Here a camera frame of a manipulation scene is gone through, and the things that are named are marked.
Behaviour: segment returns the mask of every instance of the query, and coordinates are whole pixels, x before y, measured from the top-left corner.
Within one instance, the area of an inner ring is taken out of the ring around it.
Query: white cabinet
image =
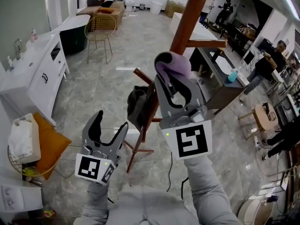
[[[14,65],[5,73],[0,94],[20,115],[40,112],[55,126],[53,105],[63,74],[69,73],[59,33],[39,36]]]

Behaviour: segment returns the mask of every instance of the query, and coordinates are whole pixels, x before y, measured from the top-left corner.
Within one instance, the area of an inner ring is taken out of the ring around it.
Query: wooden stool
[[[269,103],[268,103],[268,105],[269,105],[269,113],[272,113],[272,112],[275,113],[274,108]],[[258,125],[258,130],[251,133],[248,137],[245,137],[246,140],[248,140],[248,138],[250,138],[252,136],[255,136],[258,132],[264,132],[264,131],[271,130],[278,124],[277,116],[273,121],[269,120],[266,110],[262,104],[257,104],[251,113],[249,113],[245,116],[239,117],[239,120],[241,120],[247,116],[250,116],[251,114],[253,114],[253,116],[255,118],[255,121]]]

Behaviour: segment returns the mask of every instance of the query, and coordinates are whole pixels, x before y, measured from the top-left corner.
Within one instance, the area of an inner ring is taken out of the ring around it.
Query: gray sleeve
[[[211,161],[206,157],[184,160],[192,189],[194,207],[203,225],[240,224],[230,208],[226,193],[220,185]]]
[[[81,217],[74,225],[104,225],[108,218],[107,209],[108,185],[91,182],[88,187],[88,200],[83,207]]]

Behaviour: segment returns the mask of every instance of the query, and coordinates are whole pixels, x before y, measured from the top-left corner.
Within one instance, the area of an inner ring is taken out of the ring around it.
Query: gray tile floor
[[[89,118],[99,110],[104,111],[101,139],[110,141],[116,129],[127,120],[126,100],[133,86],[145,85],[132,70],[116,68],[138,67],[153,78],[154,58],[159,52],[168,51],[170,48],[173,40],[169,30],[171,18],[164,14],[153,15],[148,11],[131,14],[137,16],[123,17],[119,29],[110,38],[113,57],[108,65],[105,63],[103,48],[91,55],[89,64],[87,49],[67,57],[70,75],[60,86],[53,110],[57,129],[72,140],[72,146],[65,150],[57,166],[57,171],[65,176],[74,170],[75,155],[81,146],[82,129]],[[229,47],[225,52],[236,67],[242,66],[240,57],[231,52]],[[242,66],[241,70],[245,75],[249,74],[246,67]],[[256,157],[254,141],[245,140],[243,134],[247,131],[241,127],[236,116],[250,112],[255,104],[265,101],[268,101],[268,98],[259,87],[249,95],[244,104],[236,99],[212,120],[213,153],[209,158],[234,212],[248,195],[257,193],[259,187],[268,181],[267,174],[277,170],[275,157],[266,162],[261,162],[261,159]],[[246,122],[249,129],[255,127],[253,118]],[[129,128],[126,140],[134,144],[138,134],[132,124]],[[171,154],[157,124],[151,125],[146,143],[142,147],[154,149],[155,152],[138,153],[129,174],[126,173],[126,168],[131,153],[126,146],[122,147],[119,167],[110,181],[109,197],[112,200],[116,200],[119,192],[129,184],[167,190]],[[285,155],[282,154],[279,169],[283,169],[285,164]],[[180,198],[181,182],[187,176],[183,162],[173,161],[169,193]],[[66,180],[54,171],[49,180],[44,181],[44,200],[57,211],[58,216],[78,215],[87,196],[87,185],[88,182],[74,175]],[[184,186],[184,200],[187,208],[195,213],[188,182]]]

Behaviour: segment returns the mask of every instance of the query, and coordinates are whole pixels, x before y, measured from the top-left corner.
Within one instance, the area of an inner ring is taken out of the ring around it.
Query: orange cushion
[[[109,8],[109,7],[101,7],[101,8],[99,8],[98,11],[101,12],[101,13],[111,14],[114,11],[114,9]]]
[[[72,141],[56,132],[54,127],[39,113],[36,112],[33,117],[38,124],[39,145],[41,148],[41,159],[36,162],[36,169],[40,173],[44,173],[55,164]],[[44,174],[46,180],[49,179],[52,171],[53,169]]]

